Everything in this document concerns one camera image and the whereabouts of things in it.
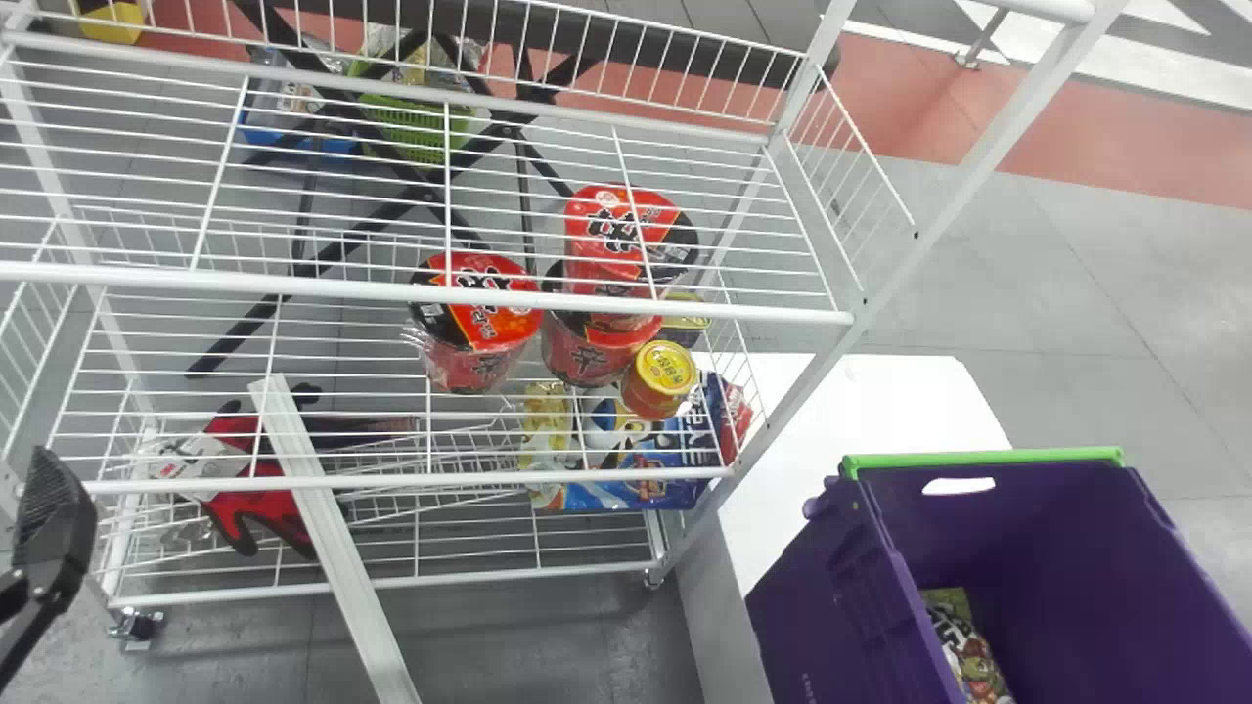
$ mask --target caster wheel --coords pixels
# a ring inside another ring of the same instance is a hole
[[[109,629],[109,638],[124,641],[126,650],[146,650],[164,623],[164,611],[143,613],[128,606],[121,610],[118,625]]]

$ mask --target blue snack package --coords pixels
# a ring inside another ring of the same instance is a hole
[[[581,400],[590,406],[580,417],[588,460],[600,468],[714,467],[734,461],[751,408],[740,387],[725,385],[724,395],[722,386],[717,375],[701,372],[690,407],[665,421],[641,420],[613,396]],[[541,511],[686,510],[695,507],[707,485],[706,479],[543,485],[531,489],[531,504]]]

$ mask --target purple plastic bin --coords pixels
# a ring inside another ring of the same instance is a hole
[[[1252,638],[1134,470],[863,471],[808,509],[747,595],[776,704],[964,704],[918,594],[944,586],[968,593],[1019,704],[1252,703]]]

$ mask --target crate handle hole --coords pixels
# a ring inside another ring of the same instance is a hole
[[[953,496],[958,494],[978,494],[995,489],[994,477],[977,479],[933,479],[921,487],[925,496]]]

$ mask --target white platform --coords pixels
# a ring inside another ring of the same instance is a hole
[[[766,403],[808,360],[752,356]],[[744,596],[804,526],[804,500],[821,491],[844,455],[1009,447],[954,357],[844,357],[722,506],[721,531],[710,531],[677,566],[705,701],[771,701]]]

